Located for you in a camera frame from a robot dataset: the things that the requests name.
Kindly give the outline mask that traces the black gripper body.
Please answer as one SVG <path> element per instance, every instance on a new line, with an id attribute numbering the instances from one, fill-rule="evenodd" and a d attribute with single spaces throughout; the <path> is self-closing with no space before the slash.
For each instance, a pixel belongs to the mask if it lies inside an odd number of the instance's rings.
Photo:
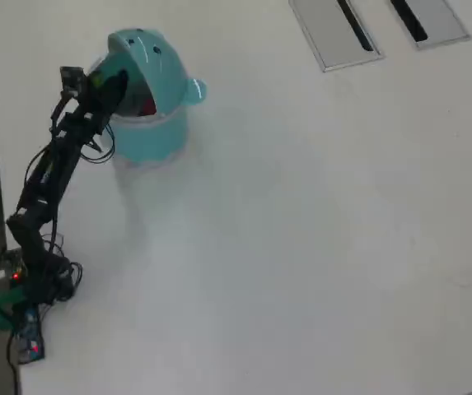
<path id="1" fill-rule="evenodd" d="M 110 116 L 102 109 L 100 102 L 101 88 L 88 90 L 78 101 L 79 106 L 70 115 L 70 122 L 79 136 L 101 134 L 104 121 Z"/>

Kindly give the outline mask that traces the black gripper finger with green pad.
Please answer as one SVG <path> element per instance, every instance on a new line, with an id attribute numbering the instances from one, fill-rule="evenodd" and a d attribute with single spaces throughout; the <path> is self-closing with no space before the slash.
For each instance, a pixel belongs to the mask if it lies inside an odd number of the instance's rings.
<path id="1" fill-rule="evenodd" d="M 129 75 L 122 69 L 108 78 L 101 87 L 100 102 L 102 109 L 111 116 L 116 112 L 128 89 Z"/>
<path id="2" fill-rule="evenodd" d="M 88 90 L 99 89 L 104 85 L 105 76 L 100 69 L 89 72 L 86 76 L 86 85 Z"/>

